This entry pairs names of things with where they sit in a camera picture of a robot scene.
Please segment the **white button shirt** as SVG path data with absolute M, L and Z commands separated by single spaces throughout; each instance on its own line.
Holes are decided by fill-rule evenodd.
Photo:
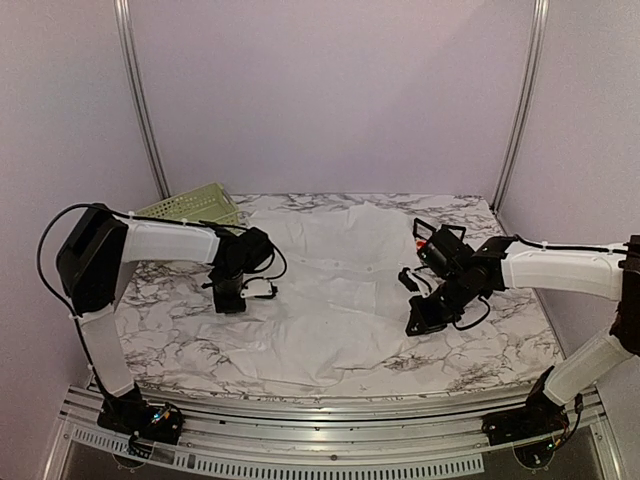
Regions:
M 288 262 L 275 299 L 217 319 L 198 334 L 241 375 L 313 387 L 339 383 L 420 343 L 405 333 L 410 292 L 398 281 L 418 264 L 412 220 L 365 203 L 346 210 L 254 213 Z

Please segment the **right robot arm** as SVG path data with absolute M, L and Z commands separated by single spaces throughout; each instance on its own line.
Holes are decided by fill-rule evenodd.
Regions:
M 561 363 L 548 369 L 517 415 L 517 427 L 537 436 L 565 405 L 603 375 L 639 355 L 639 239 L 609 245 L 535 242 L 519 235 L 492 236 L 477 247 L 463 226 L 414 223 L 417 256 L 440 281 L 427 286 L 406 268 L 400 278 L 414 294 L 405 333 L 467 329 L 467 306 L 498 292 L 532 290 L 591 297 L 615 307 L 613 319 Z

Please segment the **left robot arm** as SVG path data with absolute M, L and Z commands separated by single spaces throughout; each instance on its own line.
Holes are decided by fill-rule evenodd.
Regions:
M 250 298 L 272 299 L 279 274 L 267 272 L 286 260 L 257 227 L 200 220 L 172 220 L 115 211 L 101 203 L 65 208 L 82 215 L 60 247 L 55 267 L 62 288 L 50 293 L 69 311 L 82 348 L 105 399 L 115 399 L 111 419 L 128 434 L 148 426 L 148 412 L 126 363 L 115 325 L 122 269 L 140 262 L 191 262 L 209 267 L 204 288 L 214 310 L 245 312 Z

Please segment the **black box with brown brooch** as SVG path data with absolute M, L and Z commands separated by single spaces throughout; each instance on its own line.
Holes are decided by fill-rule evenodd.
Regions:
M 456 237 L 460 241 L 464 240 L 464 237 L 467 231 L 466 227 L 459 226 L 459 225 L 442 224 L 441 228 L 443 230 L 450 232 L 454 237 Z

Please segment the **black box of flower brooch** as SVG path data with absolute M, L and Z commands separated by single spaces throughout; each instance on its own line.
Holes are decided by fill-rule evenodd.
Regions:
M 412 223 L 412 236 L 415 246 L 417 241 L 425 241 L 426 243 L 436 231 L 436 228 L 428 222 L 416 217 Z

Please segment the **green plastic basket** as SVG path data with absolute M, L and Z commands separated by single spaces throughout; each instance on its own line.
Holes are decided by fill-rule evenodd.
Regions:
M 239 208 L 220 183 L 211 183 L 140 209 L 137 215 L 166 220 L 238 224 Z

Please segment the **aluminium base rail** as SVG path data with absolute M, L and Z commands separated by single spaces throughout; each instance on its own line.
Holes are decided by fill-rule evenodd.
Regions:
M 500 476 L 622 477 L 617 446 L 595 389 L 585 391 L 583 411 L 570 414 L 571 438 L 559 450 L 552 447 L 552 434 L 492 446 L 481 431 L 482 417 L 521 407 L 527 393 L 523 386 L 455 395 L 355 398 L 192 398 L 147 391 L 146 398 L 151 403 L 174 404 L 185 417 L 178 444 L 151 444 L 149 455 L 152 447 L 161 446 L 295 464 L 336 459 L 349 464 L 373 464 L 480 454 L 485 472 L 496 468 Z M 85 464 L 90 452 L 101 454 L 118 477 L 138 478 L 148 468 L 159 467 L 114 457 L 64 438 L 75 427 L 127 438 L 97 424 L 101 405 L 96 388 L 68 390 L 45 468 L 47 478 L 69 476 L 73 466 Z

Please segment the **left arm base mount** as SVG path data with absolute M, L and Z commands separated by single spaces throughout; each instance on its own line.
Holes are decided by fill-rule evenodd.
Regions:
M 144 439 L 177 445 L 185 417 L 174 404 L 151 404 L 145 400 L 104 401 L 97 424 L 104 429 Z

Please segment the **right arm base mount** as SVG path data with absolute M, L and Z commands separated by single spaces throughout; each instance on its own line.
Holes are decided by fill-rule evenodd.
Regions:
M 548 400 L 527 400 L 524 406 L 484 415 L 481 431 L 494 446 L 565 432 L 568 428 L 569 419 L 563 406 Z

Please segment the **left aluminium frame post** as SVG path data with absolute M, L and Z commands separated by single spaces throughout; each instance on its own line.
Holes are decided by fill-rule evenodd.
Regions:
M 129 83 L 129 90 L 140 130 L 143 148 L 146 153 L 152 179 L 159 198 L 164 200 L 171 196 L 171 191 L 162 163 L 144 91 L 142 72 L 136 50 L 130 2 L 127 0 L 115 0 L 113 5 L 125 74 Z

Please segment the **aluminium frame post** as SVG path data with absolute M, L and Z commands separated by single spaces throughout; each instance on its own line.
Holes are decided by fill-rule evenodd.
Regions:
M 514 120 L 509 134 L 502 167 L 500 169 L 497 185 L 490 203 L 490 208 L 495 215 L 500 213 L 505 204 L 518 160 L 520 147 L 524 138 L 544 49 L 549 7 L 549 0 L 535 0 L 533 2 L 531 31 L 526 51 L 525 67 L 520 93 L 516 104 Z
M 144 91 L 142 72 L 136 50 L 130 2 L 127 0 L 115 0 L 113 5 L 125 74 L 129 83 L 129 90 L 140 130 L 143 148 L 146 153 L 152 179 L 159 198 L 164 200 L 171 196 L 171 191 L 162 163 Z

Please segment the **right aluminium frame post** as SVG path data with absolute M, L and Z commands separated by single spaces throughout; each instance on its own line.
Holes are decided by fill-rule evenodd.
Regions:
M 505 204 L 518 160 L 520 147 L 524 138 L 544 49 L 549 7 L 549 0 L 535 0 L 533 2 L 531 31 L 526 51 L 525 67 L 520 93 L 516 104 L 514 120 L 509 134 L 502 167 L 500 169 L 497 185 L 490 203 L 490 208 L 495 215 L 500 213 Z

